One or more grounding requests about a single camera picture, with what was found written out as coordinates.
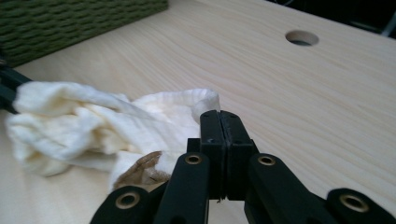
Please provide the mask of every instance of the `white cloth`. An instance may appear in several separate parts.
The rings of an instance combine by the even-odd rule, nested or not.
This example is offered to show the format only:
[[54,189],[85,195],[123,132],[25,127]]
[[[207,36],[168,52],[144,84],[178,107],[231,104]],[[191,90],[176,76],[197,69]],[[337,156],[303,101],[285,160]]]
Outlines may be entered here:
[[156,169],[171,174],[187,139],[199,137],[199,116],[219,110],[207,89],[160,92],[130,102],[123,94],[71,82],[28,82],[6,119],[16,160],[39,175],[70,164],[111,172],[110,183],[140,157],[162,151]]

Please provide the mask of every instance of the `wooden table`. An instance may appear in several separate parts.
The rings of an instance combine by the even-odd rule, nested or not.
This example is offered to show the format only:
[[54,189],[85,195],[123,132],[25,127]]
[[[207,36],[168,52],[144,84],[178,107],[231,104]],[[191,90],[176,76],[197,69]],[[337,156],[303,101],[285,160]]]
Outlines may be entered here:
[[[291,44],[293,30],[318,43]],[[131,98],[211,88],[260,151],[281,158],[309,190],[355,189],[396,215],[395,40],[262,0],[172,0],[163,13],[16,69]],[[88,223],[107,174],[27,174],[3,126],[0,223]],[[242,207],[211,202],[209,223],[247,223]]]

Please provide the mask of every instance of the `towel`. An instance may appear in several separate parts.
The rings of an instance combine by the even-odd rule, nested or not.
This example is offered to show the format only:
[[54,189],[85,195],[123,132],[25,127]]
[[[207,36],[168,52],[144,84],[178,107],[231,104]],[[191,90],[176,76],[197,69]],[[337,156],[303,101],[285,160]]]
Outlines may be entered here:
[[219,110],[208,89],[159,92],[130,101],[124,94],[72,82],[28,82],[6,118],[13,154],[27,171],[57,175],[70,165],[110,172],[110,188],[166,181],[199,116]]

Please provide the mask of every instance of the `wicker basket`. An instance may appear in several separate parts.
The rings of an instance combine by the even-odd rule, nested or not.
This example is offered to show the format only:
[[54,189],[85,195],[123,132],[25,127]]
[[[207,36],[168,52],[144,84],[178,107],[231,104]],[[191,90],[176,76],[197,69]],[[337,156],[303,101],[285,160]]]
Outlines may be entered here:
[[0,49],[14,67],[167,7],[166,0],[0,1]]

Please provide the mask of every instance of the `table surface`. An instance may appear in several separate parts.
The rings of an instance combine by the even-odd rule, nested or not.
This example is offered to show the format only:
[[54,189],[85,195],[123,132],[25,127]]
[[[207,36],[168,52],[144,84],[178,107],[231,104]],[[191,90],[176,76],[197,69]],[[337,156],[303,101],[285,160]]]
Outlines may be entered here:
[[[287,41],[304,30],[312,47]],[[396,215],[396,42],[262,0],[171,0],[165,12],[16,68],[132,99],[210,88],[261,152],[309,190],[358,190]],[[7,115],[2,111],[1,120]],[[0,223],[88,223],[107,173],[25,173],[0,129]],[[241,202],[210,203],[209,223],[247,223]]]

